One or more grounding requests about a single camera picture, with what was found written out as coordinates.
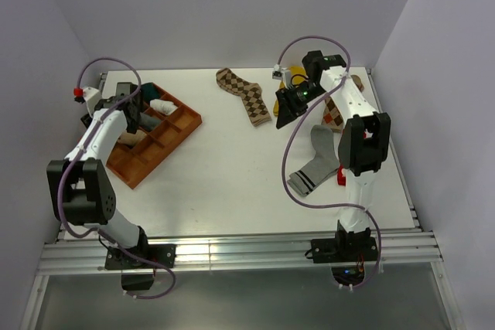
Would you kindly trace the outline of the grey sock with black stripes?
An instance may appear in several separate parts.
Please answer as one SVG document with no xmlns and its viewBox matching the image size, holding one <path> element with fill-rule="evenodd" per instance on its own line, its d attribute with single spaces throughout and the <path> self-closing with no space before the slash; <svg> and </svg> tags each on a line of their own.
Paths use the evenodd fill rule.
<svg viewBox="0 0 495 330">
<path fill-rule="evenodd" d="M 314 125 L 310 132 L 314 157 L 298 171 L 289 175 L 288 185 L 305 197 L 326 180 L 334 176 L 340 167 L 334 149 L 332 130 L 325 125 Z"/>
</svg>

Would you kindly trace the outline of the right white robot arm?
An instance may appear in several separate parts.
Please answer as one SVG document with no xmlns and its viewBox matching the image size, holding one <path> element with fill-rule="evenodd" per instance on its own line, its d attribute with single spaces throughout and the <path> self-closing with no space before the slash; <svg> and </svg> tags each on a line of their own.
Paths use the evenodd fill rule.
<svg viewBox="0 0 495 330">
<path fill-rule="evenodd" d="M 325 56 L 319 50 L 302 59 L 306 80 L 287 83 L 276 91 L 277 128 L 302 123 L 316 99 L 331 97 L 343 119 L 336 157 L 346 177 L 347 201 L 340 204 L 335 237 L 329 248 L 315 247 L 314 261 L 378 260 L 381 238 L 369 208 L 376 174 L 387 159 L 391 129 L 388 114 L 370 104 L 349 75 L 349 65 L 340 55 Z"/>
</svg>

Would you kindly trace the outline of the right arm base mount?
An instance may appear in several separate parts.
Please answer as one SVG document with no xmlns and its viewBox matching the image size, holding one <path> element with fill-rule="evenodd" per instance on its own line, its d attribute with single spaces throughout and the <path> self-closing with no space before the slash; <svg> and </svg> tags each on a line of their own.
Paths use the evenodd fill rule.
<svg viewBox="0 0 495 330">
<path fill-rule="evenodd" d="M 378 258 L 378 246 L 373 237 L 361 245 L 340 247 L 335 238 L 310 240 L 310 249 L 306 254 L 314 264 L 340 264 L 374 262 Z"/>
</svg>

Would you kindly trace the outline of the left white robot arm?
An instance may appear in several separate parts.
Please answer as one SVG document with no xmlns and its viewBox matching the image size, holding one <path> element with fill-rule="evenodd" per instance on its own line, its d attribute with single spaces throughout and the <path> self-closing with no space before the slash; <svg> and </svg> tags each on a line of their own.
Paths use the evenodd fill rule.
<svg viewBox="0 0 495 330">
<path fill-rule="evenodd" d="M 70 225 L 83 226 L 109 238 L 132 267 L 149 262 L 151 249 L 142 227 L 129 222 L 117 209 L 117 196 L 105 165 L 118 139 L 135 134 L 141 124 L 142 93 L 133 83 L 119 83 L 114 96 L 103 98 L 95 88 L 85 87 L 80 100 L 88 113 L 82 117 L 86 132 L 74 150 L 46 169 L 53 213 L 63 212 Z"/>
</svg>

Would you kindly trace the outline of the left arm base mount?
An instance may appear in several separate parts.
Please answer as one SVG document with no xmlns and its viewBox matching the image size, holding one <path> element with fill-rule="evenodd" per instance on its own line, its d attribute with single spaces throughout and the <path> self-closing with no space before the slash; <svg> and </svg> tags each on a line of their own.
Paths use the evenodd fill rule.
<svg viewBox="0 0 495 330">
<path fill-rule="evenodd" d="M 105 270 L 136 270 L 161 267 L 173 268 L 176 258 L 176 245 L 171 243 L 152 244 L 143 252 L 127 251 L 109 247 L 104 263 Z"/>
</svg>

